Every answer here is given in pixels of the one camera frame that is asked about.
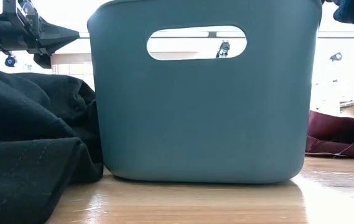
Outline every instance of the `plastic storage bin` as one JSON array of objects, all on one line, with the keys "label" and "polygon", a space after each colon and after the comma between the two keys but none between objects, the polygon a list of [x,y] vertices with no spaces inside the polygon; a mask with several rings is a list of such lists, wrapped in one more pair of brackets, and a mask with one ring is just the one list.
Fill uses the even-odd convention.
[{"label": "plastic storage bin", "polygon": [[[320,0],[119,0],[89,19],[105,166],[167,182],[265,184],[302,169]],[[236,26],[234,58],[153,59],[162,29]]]}]

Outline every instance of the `maroon fabric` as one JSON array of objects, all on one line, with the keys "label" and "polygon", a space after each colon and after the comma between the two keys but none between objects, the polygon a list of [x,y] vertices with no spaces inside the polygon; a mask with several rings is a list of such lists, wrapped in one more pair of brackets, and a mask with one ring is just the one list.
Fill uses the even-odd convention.
[{"label": "maroon fabric", "polygon": [[311,111],[305,151],[310,156],[354,159],[354,118]]}]

